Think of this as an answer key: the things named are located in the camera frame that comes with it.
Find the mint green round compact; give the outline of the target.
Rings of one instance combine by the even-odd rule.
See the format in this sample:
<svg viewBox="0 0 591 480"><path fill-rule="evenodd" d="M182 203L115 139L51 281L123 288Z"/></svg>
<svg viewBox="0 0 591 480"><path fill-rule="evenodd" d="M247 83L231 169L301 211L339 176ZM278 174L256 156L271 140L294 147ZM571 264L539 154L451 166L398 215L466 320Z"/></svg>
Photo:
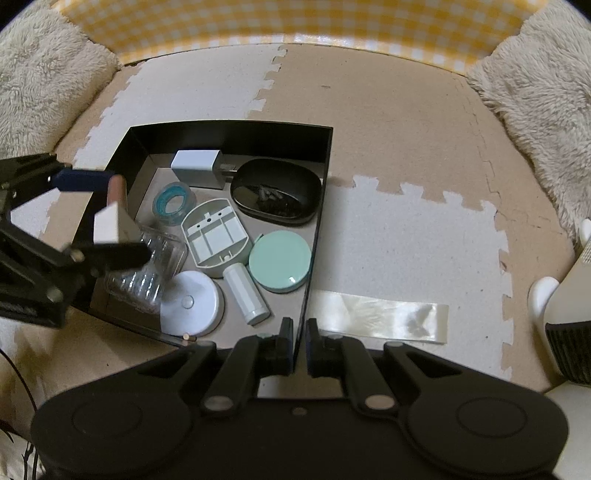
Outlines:
<svg viewBox="0 0 591 480"><path fill-rule="evenodd" d="M249 272L271 293L290 293L304 285L311 271L311 248L301 235L276 230L256 239L249 254Z"/></svg>

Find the white square charger box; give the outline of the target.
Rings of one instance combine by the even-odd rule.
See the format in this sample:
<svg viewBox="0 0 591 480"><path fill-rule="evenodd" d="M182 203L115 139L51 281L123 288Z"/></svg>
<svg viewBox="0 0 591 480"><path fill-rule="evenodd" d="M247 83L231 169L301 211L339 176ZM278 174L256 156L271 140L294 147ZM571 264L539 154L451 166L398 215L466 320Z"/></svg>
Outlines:
<svg viewBox="0 0 591 480"><path fill-rule="evenodd" d="M178 150L171 170L190 187L223 189L235 176L235 165L224 163L221 150Z"/></svg>

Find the white appliance with black grille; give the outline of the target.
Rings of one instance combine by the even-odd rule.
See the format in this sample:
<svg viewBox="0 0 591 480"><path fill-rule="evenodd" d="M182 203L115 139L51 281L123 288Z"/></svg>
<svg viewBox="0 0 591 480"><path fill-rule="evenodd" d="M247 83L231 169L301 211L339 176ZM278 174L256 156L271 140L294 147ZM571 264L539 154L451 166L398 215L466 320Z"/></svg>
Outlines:
<svg viewBox="0 0 591 480"><path fill-rule="evenodd" d="M569 434L555 469L560 479L590 477L590 220L579 227L582 251L566 277L535 281L528 310L553 367L565 382L548 396L565 413Z"/></svg>

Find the fluffy cream cushion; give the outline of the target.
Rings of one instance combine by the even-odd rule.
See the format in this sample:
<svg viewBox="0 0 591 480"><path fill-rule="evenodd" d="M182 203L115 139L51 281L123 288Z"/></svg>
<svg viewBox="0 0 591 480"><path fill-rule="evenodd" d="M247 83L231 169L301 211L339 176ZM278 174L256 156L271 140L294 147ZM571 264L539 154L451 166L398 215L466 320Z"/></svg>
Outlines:
<svg viewBox="0 0 591 480"><path fill-rule="evenodd" d="M571 237L590 238L590 22L550 1L467 73Z"/></svg>
<svg viewBox="0 0 591 480"><path fill-rule="evenodd" d="M1 32L1 157L50 152L121 68L47 1Z"/></svg>

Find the white round puck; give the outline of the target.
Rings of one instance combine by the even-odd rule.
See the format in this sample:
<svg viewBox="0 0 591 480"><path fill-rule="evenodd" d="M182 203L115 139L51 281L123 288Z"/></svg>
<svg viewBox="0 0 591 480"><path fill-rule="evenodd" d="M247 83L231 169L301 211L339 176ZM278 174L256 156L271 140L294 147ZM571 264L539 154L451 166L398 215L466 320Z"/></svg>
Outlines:
<svg viewBox="0 0 591 480"><path fill-rule="evenodd" d="M177 337L202 337L221 323L225 301L221 288L204 273L182 271L163 287L160 329Z"/></svg>

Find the black shallow storage box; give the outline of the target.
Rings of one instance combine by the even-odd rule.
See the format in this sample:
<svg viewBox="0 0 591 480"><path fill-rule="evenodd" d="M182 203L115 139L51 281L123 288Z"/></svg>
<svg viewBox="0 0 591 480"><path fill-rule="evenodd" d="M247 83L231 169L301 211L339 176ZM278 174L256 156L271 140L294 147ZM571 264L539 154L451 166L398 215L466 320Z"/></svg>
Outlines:
<svg viewBox="0 0 591 480"><path fill-rule="evenodd" d="M153 227L156 222L150 217L152 197L157 185L170 179L169 164L179 150L218 150L222 161L233 166L256 158L283 160L311 169L318 178L326 180L331 146L332 128L325 126L254 120L157 123L129 128L109 154L105 168L125 178L131 214L141 224ZM287 294L263 293L273 315L256 327L249 327L240 319L238 304L231 301L221 326L206 335L206 340L228 349L246 336L276 334L283 318L288 317L294 322L291 346L300 349L308 296L308 286ZM107 324L166 345L181 348L187 344L181 337L164 333L154 315L142 313L109 294L100 279L84 287L72 306Z"/></svg>

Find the teal tape roll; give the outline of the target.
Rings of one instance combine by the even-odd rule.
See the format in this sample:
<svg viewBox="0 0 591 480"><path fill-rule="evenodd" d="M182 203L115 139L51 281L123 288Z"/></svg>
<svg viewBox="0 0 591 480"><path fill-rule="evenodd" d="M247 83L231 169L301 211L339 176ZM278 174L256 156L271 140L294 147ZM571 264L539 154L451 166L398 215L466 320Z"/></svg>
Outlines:
<svg viewBox="0 0 591 480"><path fill-rule="evenodd" d="M197 197L183 182L165 185L152 201L152 213L163 226L179 226L186 215L197 206Z"/></svg>

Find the brown lipstick with white cap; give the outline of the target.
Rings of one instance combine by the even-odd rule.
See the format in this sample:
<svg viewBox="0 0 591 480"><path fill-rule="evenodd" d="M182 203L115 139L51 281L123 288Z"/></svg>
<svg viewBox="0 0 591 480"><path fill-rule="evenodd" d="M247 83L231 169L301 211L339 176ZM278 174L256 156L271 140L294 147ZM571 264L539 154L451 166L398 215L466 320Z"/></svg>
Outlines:
<svg viewBox="0 0 591 480"><path fill-rule="evenodd" d="M94 215L93 242L119 244L139 241L141 231L127 212L126 181L121 175L110 178L106 206Z"/></svg>

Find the white cylinder tube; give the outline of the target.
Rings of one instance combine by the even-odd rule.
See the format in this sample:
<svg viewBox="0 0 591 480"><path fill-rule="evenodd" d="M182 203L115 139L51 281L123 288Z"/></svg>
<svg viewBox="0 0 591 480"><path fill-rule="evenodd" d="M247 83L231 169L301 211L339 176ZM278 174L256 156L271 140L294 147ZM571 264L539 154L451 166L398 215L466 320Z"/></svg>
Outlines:
<svg viewBox="0 0 591 480"><path fill-rule="evenodd" d="M246 324L256 326L270 317L270 308L266 306L245 265L229 265L223 271L223 279L228 283Z"/></svg>

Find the fluffy cream cushion right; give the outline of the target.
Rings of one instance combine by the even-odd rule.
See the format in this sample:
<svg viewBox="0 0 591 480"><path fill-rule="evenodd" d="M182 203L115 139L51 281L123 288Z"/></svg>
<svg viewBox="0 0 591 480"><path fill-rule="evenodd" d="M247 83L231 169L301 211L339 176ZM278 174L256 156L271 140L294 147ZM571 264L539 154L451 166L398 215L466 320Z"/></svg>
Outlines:
<svg viewBox="0 0 591 480"><path fill-rule="evenodd" d="M590 238L590 22L550 1L467 73L571 237Z"/></svg>

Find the yellow gingham sofa base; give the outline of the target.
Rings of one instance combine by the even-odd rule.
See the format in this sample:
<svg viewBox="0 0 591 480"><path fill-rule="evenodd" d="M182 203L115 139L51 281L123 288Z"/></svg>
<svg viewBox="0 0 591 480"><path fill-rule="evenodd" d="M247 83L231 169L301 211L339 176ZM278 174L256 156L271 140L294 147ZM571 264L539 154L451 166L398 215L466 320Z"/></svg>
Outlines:
<svg viewBox="0 0 591 480"><path fill-rule="evenodd" d="M465 74L544 7L539 0L104 0L52 2L130 64L182 51L311 44L370 51Z"/></svg>

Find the grey plastic bracket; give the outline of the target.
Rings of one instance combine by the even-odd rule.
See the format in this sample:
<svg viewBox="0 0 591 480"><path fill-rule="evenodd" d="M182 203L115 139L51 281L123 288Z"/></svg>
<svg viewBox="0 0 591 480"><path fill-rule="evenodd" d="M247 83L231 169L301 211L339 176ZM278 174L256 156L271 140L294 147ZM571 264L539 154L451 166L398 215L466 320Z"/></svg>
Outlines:
<svg viewBox="0 0 591 480"><path fill-rule="evenodd" d="M245 265L252 240L228 199L214 198L195 206L181 230L197 270L221 278L229 265Z"/></svg>

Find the black oval case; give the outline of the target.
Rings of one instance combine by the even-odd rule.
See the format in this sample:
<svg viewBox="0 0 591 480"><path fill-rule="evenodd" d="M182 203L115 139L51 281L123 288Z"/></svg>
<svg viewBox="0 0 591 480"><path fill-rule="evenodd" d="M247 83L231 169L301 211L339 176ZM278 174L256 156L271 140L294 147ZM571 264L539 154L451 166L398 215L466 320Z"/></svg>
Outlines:
<svg viewBox="0 0 591 480"><path fill-rule="evenodd" d="M266 222L298 226L315 216L322 199L322 181L304 166L256 158L233 175L230 196L242 213Z"/></svg>

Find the fluffy cream cushion left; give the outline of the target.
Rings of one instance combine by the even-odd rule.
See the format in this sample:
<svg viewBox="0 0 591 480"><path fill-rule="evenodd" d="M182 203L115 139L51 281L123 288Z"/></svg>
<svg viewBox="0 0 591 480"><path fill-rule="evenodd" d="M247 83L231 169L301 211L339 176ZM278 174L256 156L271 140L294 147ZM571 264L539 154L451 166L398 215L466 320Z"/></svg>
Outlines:
<svg viewBox="0 0 591 480"><path fill-rule="evenodd" d="M1 157L50 152L121 68L47 1L1 32Z"/></svg>

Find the clear plastic blister case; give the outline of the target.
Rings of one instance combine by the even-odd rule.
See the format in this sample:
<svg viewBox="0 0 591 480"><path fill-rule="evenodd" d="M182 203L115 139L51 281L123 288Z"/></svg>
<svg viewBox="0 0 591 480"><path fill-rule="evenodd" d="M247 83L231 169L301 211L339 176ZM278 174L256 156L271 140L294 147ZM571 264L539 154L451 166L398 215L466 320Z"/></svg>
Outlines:
<svg viewBox="0 0 591 480"><path fill-rule="evenodd" d="M139 311L157 314L162 289L180 272L188 249L177 236L140 226L140 241L151 252L150 260L139 270L117 271L105 276L106 291Z"/></svg>

